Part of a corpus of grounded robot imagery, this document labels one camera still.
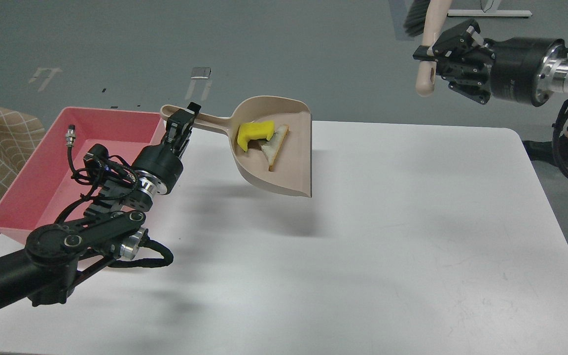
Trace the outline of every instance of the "beige dustpan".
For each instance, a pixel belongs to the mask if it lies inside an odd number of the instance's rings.
[[[160,114],[167,119],[179,109],[165,105]],[[273,171],[262,151],[245,153],[238,144],[238,128],[246,122],[275,121],[275,126],[288,124],[289,133],[280,148]],[[259,188],[290,196],[312,195],[313,124],[311,111],[301,101],[275,96],[256,96],[243,101],[231,117],[199,113],[194,127],[227,135],[236,166],[241,175]]]

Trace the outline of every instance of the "table surface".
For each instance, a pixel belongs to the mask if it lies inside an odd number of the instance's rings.
[[[568,246],[516,133],[314,122],[313,147],[313,198],[273,195],[195,131],[145,224],[174,263],[0,310],[0,351],[568,354]]]

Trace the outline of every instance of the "pink plastic bin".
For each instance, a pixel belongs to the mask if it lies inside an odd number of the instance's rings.
[[[30,232],[54,223],[65,207],[89,190],[70,179],[65,146],[70,124],[76,125],[72,157],[77,169],[83,168],[83,155],[96,143],[132,163],[144,146],[158,144],[165,133],[157,112],[65,108],[0,201],[0,233],[25,244]],[[86,206],[68,219],[81,218]]]

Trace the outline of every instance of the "metal connector plug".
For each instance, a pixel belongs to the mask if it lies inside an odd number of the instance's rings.
[[[74,146],[74,140],[76,140],[76,126],[73,124],[70,124],[70,127],[67,129],[65,140],[67,142],[67,146]]]

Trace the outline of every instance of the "black cable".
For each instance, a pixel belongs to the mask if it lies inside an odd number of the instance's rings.
[[[121,164],[118,163],[118,162],[113,162],[111,160],[97,159],[96,162],[100,166],[97,169],[90,169],[90,168],[76,169],[75,166],[74,166],[74,163],[73,163],[73,158],[72,158],[72,147],[68,146],[68,148],[67,148],[67,161],[68,161],[68,164],[70,166],[70,170],[72,172],[71,178],[73,180],[75,180],[78,184],[85,185],[85,186],[91,185],[91,188],[89,189],[89,191],[85,195],[80,194],[80,199],[72,202],[67,207],[65,207],[65,209],[63,209],[63,211],[61,211],[61,213],[56,217],[56,221],[54,223],[65,222],[67,217],[77,207],[79,207],[80,205],[82,205],[85,202],[100,201],[100,200],[101,201],[120,200],[120,199],[128,196],[129,194],[131,194],[133,191],[135,191],[135,189],[137,189],[138,174],[136,173],[136,171],[133,170],[131,168],[131,166],[129,166],[129,164],[126,162],[126,160],[124,160],[119,155],[112,155],[112,156],[109,157],[109,159],[113,158],[113,157],[119,159]],[[113,197],[110,197],[110,196],[92,196],[93,193],[95,193],[95,191],[99,188],[102,181],[104,180],[104,176],[105,176],[105,173],[106,173],[107,170],[115,171],[115,173],[118,175],[120,180],[124,180],[126,177],[128,177],[131,180],[129,182],[129,184],[131,185],[131,189],[127,193],[123,193],[122,195],[119,195],[119,196],[113,196]],[[90,176],[92,176],[92,172],[94,172],[94,171],[95,171],[95,173],[94,173],[95,179],[93,179],[93,181],[92,181]]]
[[[560,153],[560,144],[559,139],[562,130],[564,129],[564,124],[568,120],[568,99],[562,104],[560,112],[558,112],[558,117],[555,123],[552,125],[554,127],[554,134],[552,136],[552,154],[554,156],[554,161],[558,169],[560,169],[562,175],[568,178],[568,169],[564,166],[564,162],[562,161],[562,156]]]
[[[490,4],[490,7],[488,7],[488,9],[483,9],[483,1],[479,0],[479,7],[481,7],[482,11],[485,13],[486,11],[490,11],[490,9],[492,9],[492,6],[494,5],[494,1],[492,2],[492,4]]]
[[[117,260],[111,263],[108,267],[112,268],[131,268],[131,267],[147,267],[147,268],[156,268],[156,267],[166,267],[171,265],[172,261],[174,261],[174,255],[172,254],[171,250],[168,249],[165,245],[158,241],[151,240],[148,236],[142,239],[140,242],[141,248],[148,248],[159,252],[162,258],[143,258],[133,261],[122,261]]]

